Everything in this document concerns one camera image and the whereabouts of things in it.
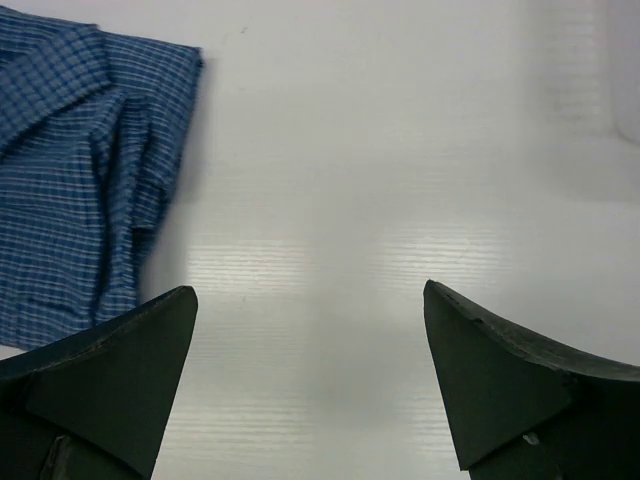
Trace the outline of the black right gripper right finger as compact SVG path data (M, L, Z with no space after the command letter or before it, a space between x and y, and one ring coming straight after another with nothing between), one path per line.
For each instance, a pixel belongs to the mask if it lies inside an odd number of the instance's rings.
M426 336L473 479L636 479L639 369L564 345L430 280Z

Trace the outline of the blue plaid long sleeve shirt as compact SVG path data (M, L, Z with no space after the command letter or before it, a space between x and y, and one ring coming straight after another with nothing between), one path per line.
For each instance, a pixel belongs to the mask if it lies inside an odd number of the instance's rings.
M198 48L1 11L1 341L133 309L173 200Z

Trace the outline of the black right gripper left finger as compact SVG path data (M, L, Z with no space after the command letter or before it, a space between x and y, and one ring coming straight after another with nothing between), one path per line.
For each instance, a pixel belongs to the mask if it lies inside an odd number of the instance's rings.
M180 286L2 360L2 478L151 478L197 311Z

